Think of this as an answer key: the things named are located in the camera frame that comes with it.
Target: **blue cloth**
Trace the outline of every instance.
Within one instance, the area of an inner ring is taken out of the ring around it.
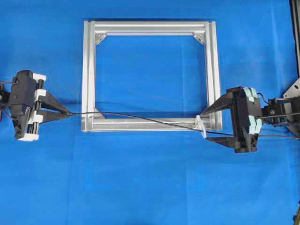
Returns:
[[[0,80],[22,69],[44,74],[45,88],[73,112],[90,19],[215,20],[222,93],[246,86],[280,97],[297,79],[286,0],[2,0],[0,8]],[[106,38],[97,46],[96,105],[196,115],[206,107],[203,68],[193,38]],[[223,119],[231,132],[228,112]],[[82,133],[78,117],[41,125],[32,143],[15,141],[8,119],[0,127],[4,225],[282,225],[300,199],[296,140],[260,138],[257,153],[237,155],[196,132]]]

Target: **wire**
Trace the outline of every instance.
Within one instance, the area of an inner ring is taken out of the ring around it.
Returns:
[[[259,137],[282,137],[282,138],[292,138],[292,139],[300,140],[299,137],[287,136],[287,135],[259,135]]]
[[[292,123],[286,116],[285,116],[285,120],[288,122],[288,123]]]
[[[9,82],[9,81],[0,81],[0,83],[15,84],[15,82]]]
[[[14,118],[12,118],[9,115],[8,112],[6,112],[5,108],[7,106],[8,105],[4,105],[4,106],[0,107],[0,110],[3,111],[11,120],[15,120]],[[149,118],[145,118],[145,117],[141,117],[141,116],[134,116],[134,115],[124,114],[124,113],[119,113],[119,112],[70,112],[70,113],[67,113],[67,114],[70,115],[70,116],[79,116],[79,115],[83,115],[83,114],[92,114],[92,113],[103,113],[103,114],[110,114],[110,115],[120,115],[120,116],[139,118],[139,119],[142,119],[142,120],[148,120],[148,121],[152,121],[152,122],[155,122],[155,123],[160,123],[160,124],[169,125],[169,126],[173,126],[173,127],[179,127],[179,128],[185,128],[185,129],[189,129],[189,130],[193,130],[193,131],[203,132],[202,130],[194,129],[194,128],[191,128],[191,127],[186,127],[186,126],[172,124],[172,123],[166,123],[166,122],[153,120],[153,119],[149,119]],[[220,132],[212,132],[212,131],[206,131],[206,132],[209,133],[209,134],[215,134],[215,135],[234,136],[232,134],[226,134],[226,133],[220,133]],[[281,137],[281,138],[291,138],[291,139],[300,140],[300,138],[298,138],[298,137],[287,136],[287,135],[259,135],[259,137]]]
[[[294,116],[294,115],[300,115],[300,112],[288,113],[283,115],[258,116],[257,119],[267,119],[267,118],[276,118],[276,117],[285,117],[285,116]]]
[[[257,93],[258,95],[260,95],[261,97],[262,97],[262,99],[263,99],[263,101],[265,102],[265,103],[267,103],[268,105],[270,105],[267,101],[266,101],[266,99],[264,98],[264,95],[262,94],[262,93]]]
[[[5,105],[5,107],[0,107],[0,110],[2,112],[4,112],[11,120],[15,120],[14,118],[11,117],[11,115],[9,115],[8,112],[6,112],[5,108],[7,107],[7,105]]]
[[[75,113],[71,112],[71,116],[79,116],[79,115],[90,114],[90,113],[103,113],[103,114],[110,114],[110,115],[119,115],[119,116],[133,117],[133,118],[138,118],[138,119],[142,119],[142,120],[152,121],[152,122],[155,122],[155,123],[169,125],[169,126],[172,126],[172,127],[178,127],[178,128],[184,128],[184,129],[188,129],[188,130],[203,132],[202,130],[194,129],[194,128],[191,128],[191,127],[186,127],[186,126],[182,126],[182,125],[177,125],[177,124],[162,122],[162,121],[153,120],[153,119],[149,119],[149,118],[145,118],[145,117],[141,117],[141,116],[134,116],[134,115],[124,114],[124,113],[119,113],[119,112],[75,112]],[[220,133],[220,132],[212,132],[212,131],[206,131],[206,132],[209,133],[209,134],[215,134],[215,135],[233,136],[232,134],[226,134],[226,133]]]

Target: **white clip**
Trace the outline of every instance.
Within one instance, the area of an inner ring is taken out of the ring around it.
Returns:
[[[196,119],[195,119],[195,129],[199,129],[199,130],[202,130],[203,132],[201,133],[202,134],[202,137],[205,139],[206,138],[206,128],[204,126],[204,123],[203,123],[203,120],[201,119],[200,115],[197,115],[196,116]]]
[[[45,75],[41,75],[41,74],[32,73],[32,78],[34,80],[36,80],[37,83],[38,83],[39,80],[46,81],[46,76]]]
[[[38,135],[25,133],[24,137],[20,138],[19,141],[32,142],[38,140]]]
[[[38,115],[37,111],[34,110],[31,113],[30,119],[28,121],[28,124],[33,124],[33,123],[42,123],[43,122],[43,116],[42,115]]]
[[[36,89],[36,91],[34,92],[34,101],[38,101],[38,97],[40,96],[46,96],[47,91],[44,89]]]

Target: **black plastic part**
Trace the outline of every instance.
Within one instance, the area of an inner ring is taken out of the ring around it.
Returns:
[[[294,97],[291,104],[293,113],[300,113],[300,97]],[[294,115],[293,118],[294,121],[300,122],[300,115]]]
[[[44,89],[44,80],[39,80],[37,83],[37,89]]]
[[[263,116],[276,116],[285,114],[285,103],[289,100],[278,100],[277,98],[269,99],[268,105],[262,109]],[[275,117],[263,120],[266,124],[271,124],[274,127],[280,127],[289,124],[286,117]]]
[[[34,107],[34,93],[36,81],[32,78],[32,72],[22,70],[13,78],[15,84],[11,87],[8,104],[10,114],[14,118],[15,138],[24,137],[30,113]]]
[[[32,124],[29,124],[28,128],[27,128],[27,133],[37,135],[38,134],[38,123],[34,122]]]
[[[259,98],[249,101],[242,87],[226,91],[214,104],[203,111],[203,115],[230,109],[234,137],[209,137],[207,140],[234,148],[235,153],[257,151],[258,134],[249,134],[249,115],[262,116]]]
[[[298,76],[300,76],[300,0],[290,0]]]
[[[24,115],[26,106],[34,107],[34,92],[36,90],[36,81],[32,78],[32,72],[29,70],[22,70],[14,77],[8,104],[12,106],[12,113],[14,116]],[[24,105],[25,107],[18,107],[17,110],[13,108],[14,105]]]
[[[4,84],[0,84],[0,105],[8,103],[9,93],[4,90]]]
[[[51,112],[51,111],[44,111],[44,110],[38,110],[37,115],[43,116],[42,123],[47,123],[47,122],[51,122],[54,120],[63,120],[63,119],[69,118],[69,116],[66,114],[62,114],[62,113],[58,113],[58,112]]]
[[[61,113],[69,113],[70,111],[62,104],[60,103],[52,94],[50,94],[48,91],[46,93],[46,96],[40,96],[38,99],[42,103],[42,108],[55,110]]]

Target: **aluminum frame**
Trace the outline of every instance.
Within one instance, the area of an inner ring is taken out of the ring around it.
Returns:
[[[95,112],[96,45],[107,36],[193,36],[205,46],[207,103],[220,97],[216,23],[199,21],[84,21],[82,112]],[[222,129],[221,112],[201,116],[207,129]],[[195,128],[195,118],[156,119]],[[82,131],[178,131],[180,127],[142,119],[106,119],[100,113],[82,115]]]

